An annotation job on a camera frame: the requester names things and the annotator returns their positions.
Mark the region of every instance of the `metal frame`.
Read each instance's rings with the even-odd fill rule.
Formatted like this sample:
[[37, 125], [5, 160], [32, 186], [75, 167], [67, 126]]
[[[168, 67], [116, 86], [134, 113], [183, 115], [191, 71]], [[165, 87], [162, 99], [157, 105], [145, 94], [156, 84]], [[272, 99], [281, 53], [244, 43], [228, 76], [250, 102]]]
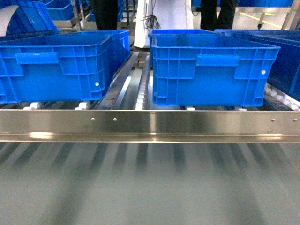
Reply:
[[124, 98], [132, 67], [143, 55], [132, 54], [109, 93], [96, 104], [97, 110], [0, 110], [0, 141], [300, 143], [300, 112], [143, 110], [147, 103], [143, 89], [150, 83], [149, 57], [136, 98], [142, 100], [142, 107], [114, 110]]

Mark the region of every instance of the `roller conveyor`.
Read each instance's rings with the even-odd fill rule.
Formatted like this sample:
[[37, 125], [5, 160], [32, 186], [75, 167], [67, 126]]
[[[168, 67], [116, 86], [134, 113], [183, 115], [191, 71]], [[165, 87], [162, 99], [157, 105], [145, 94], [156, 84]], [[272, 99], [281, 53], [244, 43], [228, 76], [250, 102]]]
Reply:
[[[0, 140], [26, 142], [299, 143], [300, 103], [271, 86], [265, 104], [158, 107], [146, 52], [116, 73], [103, 100], [2, 105]], [[23, 110], [35, 105], [38, 109]]]

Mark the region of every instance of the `metal rail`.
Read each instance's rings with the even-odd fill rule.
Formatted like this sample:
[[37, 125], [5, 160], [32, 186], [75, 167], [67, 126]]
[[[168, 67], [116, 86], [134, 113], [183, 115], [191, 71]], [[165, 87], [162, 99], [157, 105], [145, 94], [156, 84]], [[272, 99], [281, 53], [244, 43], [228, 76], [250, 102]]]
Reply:
[[2, 110], [22, 142], [300, 143], [299, 112]]

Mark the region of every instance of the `leg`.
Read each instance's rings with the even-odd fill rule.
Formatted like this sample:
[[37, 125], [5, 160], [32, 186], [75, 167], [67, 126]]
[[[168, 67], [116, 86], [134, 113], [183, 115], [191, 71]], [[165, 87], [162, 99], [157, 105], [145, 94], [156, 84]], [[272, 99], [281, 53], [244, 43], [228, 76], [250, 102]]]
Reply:
[[98, 30], [116, 30], [118, 0], [91, 0]]
[[218, 0], [202, 0], [201, 29], [214, 31], [217, 21], [217, 1]]
[[217, 19], [216, 29], [232, 29], [236, 0], [221, 0], [221, 12]]

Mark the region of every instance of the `black cable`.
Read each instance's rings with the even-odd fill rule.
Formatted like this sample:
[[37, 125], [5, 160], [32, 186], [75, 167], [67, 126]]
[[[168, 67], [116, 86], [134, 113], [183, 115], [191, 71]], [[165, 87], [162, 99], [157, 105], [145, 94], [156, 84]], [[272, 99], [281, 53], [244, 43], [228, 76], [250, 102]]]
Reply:
[[191, 8], [191, 12], [192, 12], [192, 14], [193, 14], [194, 17], [197, 17], [199, 15], [199, 12], [197, 12], [197, 14], [195, 15], [194, 12], [193, 12], [193, 10], [192, 10], [192, 8]]
[[155, 8], [155, 5], [156, 5], [156, 0], [154, 0], [154, 4], [153, 4], [153, 1], [151, 1], [151, 5], [152, 5], [152, 12], [150, 15], [148, 16], [145, 16], [142, 20], [143, 21], [146, 21], [145, 23], [145, 29], [147, 29], [148, 31], [149, 30], [152, 30], [152, 29], [160, 29], [160, 24], [158, 22], [158, 19], [157, 17], [153, 14], [154, 12], [154, 8]]

